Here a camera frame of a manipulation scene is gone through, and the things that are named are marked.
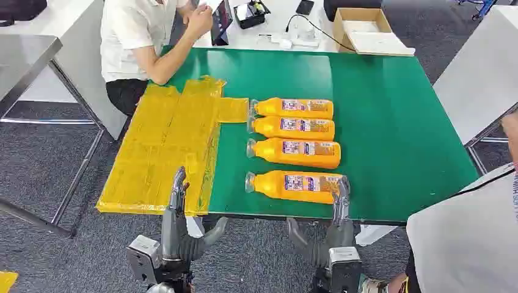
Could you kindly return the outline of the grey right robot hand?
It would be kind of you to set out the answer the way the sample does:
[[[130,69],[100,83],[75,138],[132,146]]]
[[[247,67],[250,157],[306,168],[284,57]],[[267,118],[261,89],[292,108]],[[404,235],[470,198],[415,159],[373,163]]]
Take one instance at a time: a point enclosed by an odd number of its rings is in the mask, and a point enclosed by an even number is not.
[[[329,249],[335,247],[352,247],[354,245],[354,224],[349,217],[351,186],[347,176],[343,175],[337,181],[338,190],[332,192],[332,223],[327,229],[326,238],[318,245],[311,244],[300,231],[297,221],[286,219],[288,236],[304,258],[315,267],[329,265]]]

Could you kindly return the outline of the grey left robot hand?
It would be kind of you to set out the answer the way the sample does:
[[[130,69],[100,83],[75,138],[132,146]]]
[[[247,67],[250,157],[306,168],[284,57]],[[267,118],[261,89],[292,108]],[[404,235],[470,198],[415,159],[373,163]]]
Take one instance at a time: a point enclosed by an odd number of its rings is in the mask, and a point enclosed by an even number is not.
[[[181,166],[173,178],[169,204],[162,216],[162,258],[169,261],[191,262],[199,259],[208,247],[224,235],[228,224],[228,218],[221,217],[202,237],[194,238],[188,234],[184,214],[184,200],[188,188],[184,183],[185,179],[186,170]]]

